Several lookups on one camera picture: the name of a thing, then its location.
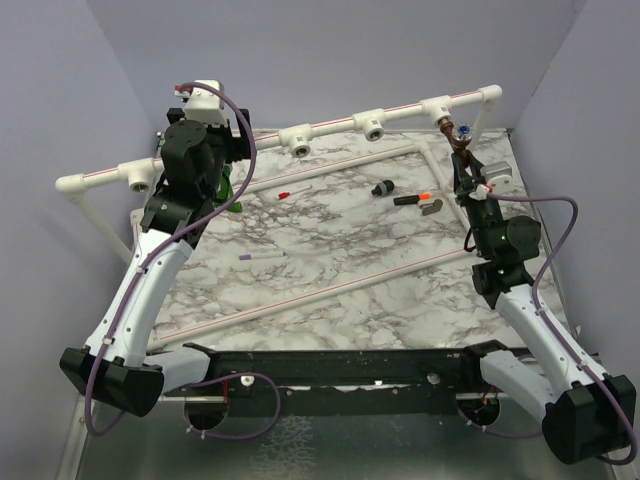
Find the brown plastic faucet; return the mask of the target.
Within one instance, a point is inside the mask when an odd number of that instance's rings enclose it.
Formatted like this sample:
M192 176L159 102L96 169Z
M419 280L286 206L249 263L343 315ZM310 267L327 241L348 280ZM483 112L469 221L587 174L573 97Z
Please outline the brown plastic faucet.
M473 140L473 129L466 123L455 124L450 117L443 117L437 123L440 132L448 140L452 151L460 158L464 167L469 166L468 146Z

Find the white PVC pipe frame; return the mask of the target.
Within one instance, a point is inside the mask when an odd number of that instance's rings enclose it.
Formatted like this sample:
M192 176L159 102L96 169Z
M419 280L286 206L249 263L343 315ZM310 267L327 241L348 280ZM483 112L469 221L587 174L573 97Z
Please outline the white PVC pipe frame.
M388 109L378 108L342 119L288 127L255 140L257 159L263 159L263 152L287 153L292 158L299 158L297 151L302 148L308 150L311 141L345 132L363 132L367 122L377 121L379 124L384 124L389 121L420 116L429 118L434 125L439 126L450 117L451 109L474 104L481 106L474 123L474 130L478 135L481 135L491 111L501 97L502 88L498 85L489 85L472 92L424 99L410 105ZM407 144L367 153L359 157L340 160L297 173L283 174L271 180L252 181L245 191L247 193L256 193L295 181L311 179L324 173L337 172L349 167L417 153L418 151L419 147L416 144ZM82 215L100 232L117 255L128 262L132 259L132 251L106 222L103 215L85 199L85 193L93 188L119 181L127 182L131 190L136 190L136 188L140 187L144 192L149 192L155 188L154 180L159 177L163 170L164 164L161 159L149 157L121 163L98 172L63 176L55 181L55 188L67 201L77 206Z

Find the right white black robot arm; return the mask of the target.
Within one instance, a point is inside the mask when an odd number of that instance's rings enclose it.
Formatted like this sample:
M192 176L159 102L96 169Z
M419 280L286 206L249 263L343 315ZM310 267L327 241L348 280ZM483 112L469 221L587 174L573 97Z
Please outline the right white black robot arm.
M624 375L610 375L572 337L539 294L539 276L526 261L539 254L540 223L525 215L506 218L511 168L484 165L473 154L451 155L457 204L465 210L468 234L482 263L472 268L476 292L517 332L542 371L535 373L514 354L480 355L480 377L523 407L541 426L553 454L565 464L627 449L622 464L639 453L633 429L636 389Z

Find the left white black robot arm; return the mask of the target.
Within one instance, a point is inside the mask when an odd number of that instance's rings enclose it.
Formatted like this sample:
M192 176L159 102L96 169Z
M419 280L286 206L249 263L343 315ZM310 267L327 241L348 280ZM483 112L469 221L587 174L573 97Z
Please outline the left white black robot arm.
M162 303L177 273L195 251L208 223L239 194L229 185L231 164L256 161L249 113L236 114L234 134L220 113L198 118L168 113L160 149L163 171L148 198L131 262L103 319L80 348L68 347L59 367L88 402L138 417L159 397L202 380L210 357L193 347L147 355Z

